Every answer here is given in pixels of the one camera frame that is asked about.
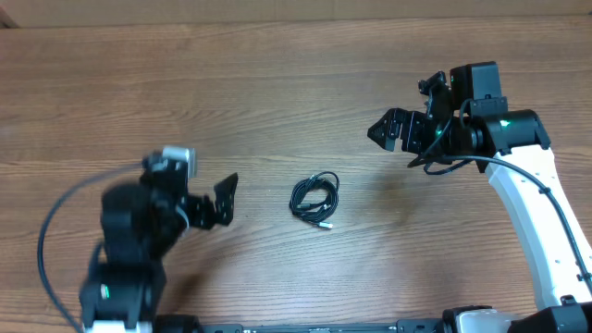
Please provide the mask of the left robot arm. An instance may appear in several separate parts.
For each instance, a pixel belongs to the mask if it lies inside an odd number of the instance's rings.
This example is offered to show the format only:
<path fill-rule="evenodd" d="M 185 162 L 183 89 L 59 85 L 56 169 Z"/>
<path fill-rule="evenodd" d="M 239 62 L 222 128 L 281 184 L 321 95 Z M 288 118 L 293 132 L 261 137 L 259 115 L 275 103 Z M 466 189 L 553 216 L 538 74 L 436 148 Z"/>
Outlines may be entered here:
<path fill-rule="evenodd" d="M 209 230 L 233 219 L 239 177 L 214 187 L 215 197 L 191 195 L 191 163 L 155 154 L 142 174 L 102 196 L 104 240 L 80 289 L 86 332 L 200 332 L 194 315 L 157 312 L 167 283 L 163 259 L 190 228 Z"/>

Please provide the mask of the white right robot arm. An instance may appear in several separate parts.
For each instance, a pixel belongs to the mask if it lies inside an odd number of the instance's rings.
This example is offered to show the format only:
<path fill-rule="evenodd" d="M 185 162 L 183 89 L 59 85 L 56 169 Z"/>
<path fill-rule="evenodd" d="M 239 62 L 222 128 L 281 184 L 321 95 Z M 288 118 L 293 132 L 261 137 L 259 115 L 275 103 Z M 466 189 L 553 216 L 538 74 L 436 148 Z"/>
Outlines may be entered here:
<path fill-rule="evenodd" d="M 520 317 L 489 306 L 443 312 L 435 332 L 588 332 L 591 247 L 562 189 L 549 136 L 532 110 L 511 111 L 497 83 L 418 83 L 425 112 L 392 108 L 367 136 L 410 167 L 446 173 L 476 163 L 508 212 L 530 269 L 536 312 Z"/>

